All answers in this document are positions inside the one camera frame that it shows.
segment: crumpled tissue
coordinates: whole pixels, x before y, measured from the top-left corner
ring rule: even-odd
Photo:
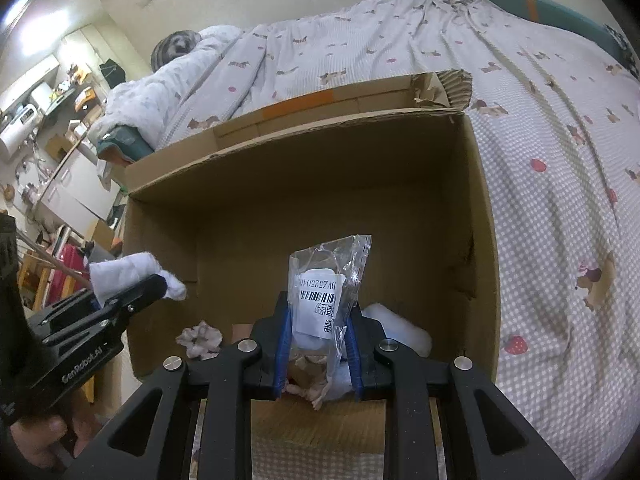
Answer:
[[[209,326],[206,321],[201,321],[193,328],[182,330],[182,333],[175,338],[175,342],[187,349],[189,359],[199,357],[204,361],[216,357],[220,352],[222,332]]]

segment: human hand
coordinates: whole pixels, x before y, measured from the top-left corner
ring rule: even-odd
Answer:
[[[100,431],[94,410],[81,390],[71,396],[72,429],[78,436],[74,446],[74,457],[78,456],[90,440]],[[49,418],[19,420],[11,427],[15,445],[25,459],[41,468],[51,468],[58,459],[49,449],[53,443],[66,435],[68,428],[59,415]]]

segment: plastic bag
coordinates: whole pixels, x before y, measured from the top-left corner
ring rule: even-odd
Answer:
[[[340,364],[347,319],[358,301],[370,247],[370,235],[352,235],[289,257],[291,351],[327,356],[327,391]]]

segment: white label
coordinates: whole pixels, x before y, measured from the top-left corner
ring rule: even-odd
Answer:
[[[332,321],[340,305],[345,277],[331,269],[311,269],[297,276],[296,332],[333,338]]]

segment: white fabric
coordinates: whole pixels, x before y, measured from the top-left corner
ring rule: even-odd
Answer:
[[[141,282],[152,274],[166,280],[165,298],[181,301],[187,297],[187,289],[172,273],[164,270],[151,253],[136,253],[117,260],[89,264],[89,276],[95,299],[101,307],[117,293]]]
[[[220,62],[242,31],[231,25],[217,25],[200,32],[202,40],[184,56],[174,59],[154,74],[121,83],[107,97],[104,115],[89,130],[92,143],[108,138],[119,124],[137,128],[154,150],[180,103]]]
[[[261,25],[225,61],[158,146],[320,89],[472,74],[500,270],[497,385],[578,479],[600,475],[640,423],[638,82],[591,41],[486,0],[369,0]]]
[[[431,353],[431,336],[426,330],[415,326],[404,317],[398,316],[398,314],[379,303],[370,304],[362,311],[362,315],[377,319],[388,338],[395,339],[408,346],[420,357],[429,357]]]

